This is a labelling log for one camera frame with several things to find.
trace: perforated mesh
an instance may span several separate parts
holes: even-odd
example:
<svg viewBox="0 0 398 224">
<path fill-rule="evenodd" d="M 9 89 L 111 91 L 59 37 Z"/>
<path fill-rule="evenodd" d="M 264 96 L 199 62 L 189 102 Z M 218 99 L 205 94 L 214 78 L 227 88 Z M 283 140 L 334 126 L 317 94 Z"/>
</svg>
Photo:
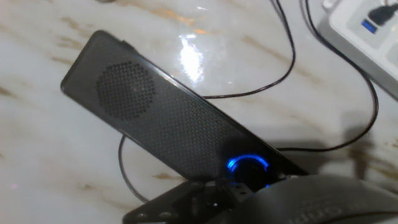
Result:
<svg viewBox="0 0 398 224">
<path fill-rule="evenodd" d="M 105 112 L 123 120 L 145 113 L 155 95 L 154 81 L 148 71 L 132 62 L 106 67 L 96 89 Z"/>
</svg>

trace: blue led light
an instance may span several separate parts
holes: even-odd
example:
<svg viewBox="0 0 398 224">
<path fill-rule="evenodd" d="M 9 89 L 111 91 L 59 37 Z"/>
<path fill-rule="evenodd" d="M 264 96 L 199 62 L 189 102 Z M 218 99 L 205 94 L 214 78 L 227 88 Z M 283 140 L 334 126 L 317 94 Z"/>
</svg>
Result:
<svg viewBox="0 0 398 224">
<path fill-rule="evenodd" d="M 257 155 L 243 155 L 243 156 L 239 156 L 239 157 L 237 157 L 237 158 L 235 158 L 235 159 L 231 159 L 229 162 L 228 162 L 228 165 L 227 165 L 227 168 L 231 171 L 231 172 L 234 172 L 235 171 L 235 169 L 238 167 L 238 161 L 240 161 L 240 160 L 242 160 L 242 159 L 255 159 L 255 160 L 257 160 L 258 162 L 260 162 L 263 166 L 264 166 L 264 169 L 266 170 L 267 169 L 267 167 L 268 167 L 268 163 L 263 159 L 263 158 L 261 158 L 260 156 L 257 156 Z"/>
</svg>

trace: white marble countertop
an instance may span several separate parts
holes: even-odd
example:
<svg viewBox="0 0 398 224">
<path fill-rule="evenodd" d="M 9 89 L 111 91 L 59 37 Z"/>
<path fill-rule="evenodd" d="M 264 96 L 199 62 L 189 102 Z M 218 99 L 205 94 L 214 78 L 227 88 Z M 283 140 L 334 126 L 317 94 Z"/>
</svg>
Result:
<svg viewBox="0 0 398 224">
<path fill-rule="evenodd" d="M 311 0 L 315 18 L 320 0 Z M 283 0 L 297 65 L 282 84 L 212 100 L 276 147 L 334 146 L 372 111 L 366 83 L 309 33 L 299 1 Z M 281 77 L 291 52 L 270 1 L 0 0 L 0 223 L 120 223 L 141 203 L 121 177 L 121 135 L 64 96 L 60 82 L 98 29 L 201 95 L 249 91 Z M 398 190 L 398 103 L 378 86 L 379 117 L 359 143 L 288 156 L 312 174 L 366 179 Z M 124 162 L 149 198 L 182 178 L 133 142 Z"/>
</svg>

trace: blue usb port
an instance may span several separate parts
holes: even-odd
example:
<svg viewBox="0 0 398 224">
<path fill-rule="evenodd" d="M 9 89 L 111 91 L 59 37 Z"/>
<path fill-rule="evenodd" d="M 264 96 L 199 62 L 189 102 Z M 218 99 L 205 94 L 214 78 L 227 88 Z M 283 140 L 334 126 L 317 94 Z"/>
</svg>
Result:
<svg viewBox="0 0 398 224">
<path fill-rule="evenodd" d="M 365 27 L 368 31 L 374 34 L 377 31 L 377 27 L 371 24 L 367 19 L 362 22 L 362 26 Z"/>
</svg>

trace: power strip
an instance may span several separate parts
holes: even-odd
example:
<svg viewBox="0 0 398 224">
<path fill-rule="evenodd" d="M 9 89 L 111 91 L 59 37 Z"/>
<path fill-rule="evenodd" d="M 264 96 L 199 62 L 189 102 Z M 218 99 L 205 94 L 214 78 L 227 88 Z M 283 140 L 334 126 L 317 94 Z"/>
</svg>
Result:
<svg viewBox="0 0 398 224">
<path fill-rule="evenodd" d="M 378 26 L 368 14 L 396 0 L 325 0 L 319 32 L 398 99 L 398 14 Z"/>
</svg>

